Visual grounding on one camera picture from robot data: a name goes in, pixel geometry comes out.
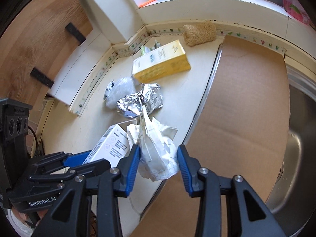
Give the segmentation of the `person's left hand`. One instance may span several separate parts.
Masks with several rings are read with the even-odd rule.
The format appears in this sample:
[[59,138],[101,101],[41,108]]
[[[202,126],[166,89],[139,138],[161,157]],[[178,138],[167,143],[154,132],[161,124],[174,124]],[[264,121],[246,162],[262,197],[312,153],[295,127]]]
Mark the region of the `person's left hand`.
[[23,224],[27,225],[27,222],[30,222],[38,225],[42,221],[43,217],[46,215],[48,210],[40,210],[31,214],[27,214],[21,213],[17,211],[15,208],[12,208],[12,212],[16,216],[16,218]]

